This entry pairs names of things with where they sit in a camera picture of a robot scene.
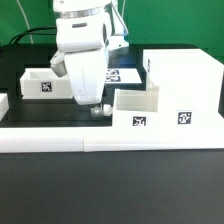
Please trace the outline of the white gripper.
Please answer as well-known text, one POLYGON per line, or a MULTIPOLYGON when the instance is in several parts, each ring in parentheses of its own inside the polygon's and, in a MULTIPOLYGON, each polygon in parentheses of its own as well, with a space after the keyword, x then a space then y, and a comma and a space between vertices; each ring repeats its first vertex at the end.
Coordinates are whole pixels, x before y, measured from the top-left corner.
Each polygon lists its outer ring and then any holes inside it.
MULTIPOLYGON (((79 105, 98 104, 102 100, 108 52, 105 48, 64 55, 72 93, 79 105)), ((93 117, 101 117, 101 105, 90 108, 93 117)))

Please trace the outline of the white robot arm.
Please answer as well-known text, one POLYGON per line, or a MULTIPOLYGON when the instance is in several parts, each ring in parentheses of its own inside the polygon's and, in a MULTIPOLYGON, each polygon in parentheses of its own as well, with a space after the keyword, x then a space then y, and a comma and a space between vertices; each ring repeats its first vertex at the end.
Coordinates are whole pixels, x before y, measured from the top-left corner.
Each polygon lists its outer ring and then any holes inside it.
POLYGON ((88 105, 95 116, 109 116, 112 107, 102 102, 111 41, 126 36, 128 28, 113 0, 53 0, 57 51, 50 64, 54 73, 67 76, 75 101, 88 105))

